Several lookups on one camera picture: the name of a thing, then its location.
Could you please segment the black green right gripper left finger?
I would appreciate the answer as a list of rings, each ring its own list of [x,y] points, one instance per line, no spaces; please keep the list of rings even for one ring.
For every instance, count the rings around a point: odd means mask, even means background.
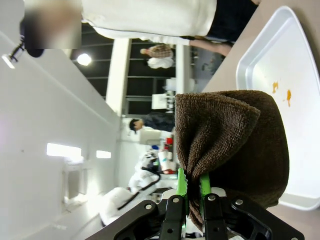
[[[176,194],[156,204],[144,200],[116,221],[115,240],[180,240],[186,221],[187,181],[178,169]]]

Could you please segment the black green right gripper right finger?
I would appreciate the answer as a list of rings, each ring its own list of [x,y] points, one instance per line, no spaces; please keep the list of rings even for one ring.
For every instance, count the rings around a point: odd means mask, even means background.
[[[207,240],[227,240],[228,233],[245,240],[303,240],[305,236],[244,196],[232,200],[211,192],[208,174],[200,177],[204,235]]]

